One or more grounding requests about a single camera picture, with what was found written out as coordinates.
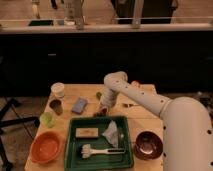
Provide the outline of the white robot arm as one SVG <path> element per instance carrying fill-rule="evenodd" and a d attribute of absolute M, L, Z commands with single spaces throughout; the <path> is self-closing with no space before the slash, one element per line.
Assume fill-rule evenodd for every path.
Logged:
<path fill-rule="evenodd" d="M 123 71 L 107 74 L 100 105 L 113 108 L 122 93 L 163 121 L 163 171 L 213 171 L 213 126 L 204 105 L 151 93 L 127 80 Z"/>

